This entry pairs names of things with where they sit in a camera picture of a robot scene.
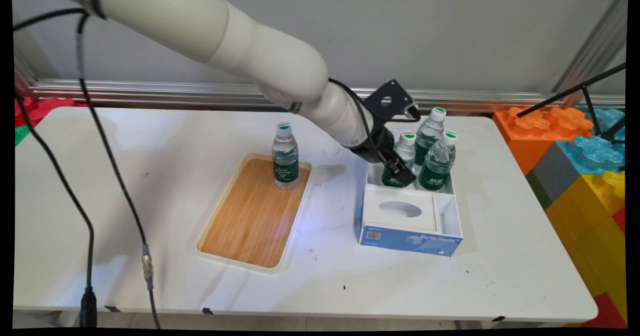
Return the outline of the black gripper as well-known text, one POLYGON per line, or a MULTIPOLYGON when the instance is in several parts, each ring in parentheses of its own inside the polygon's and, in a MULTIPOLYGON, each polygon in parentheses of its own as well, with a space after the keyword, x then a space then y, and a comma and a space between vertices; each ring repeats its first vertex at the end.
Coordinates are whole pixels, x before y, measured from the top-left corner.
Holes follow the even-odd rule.
POLYGON ((370 164, 385 163, 385 170, 402 187, 414 183, 416 175, 412 172, 411 167, 400 156, 391 157, 394 147, 393 133, 386 126, 382 126, 377 131, 370 133, 370 136, 371 139, 366 138, 364 142, 358 146, 350 147, 349 150, 370 164))

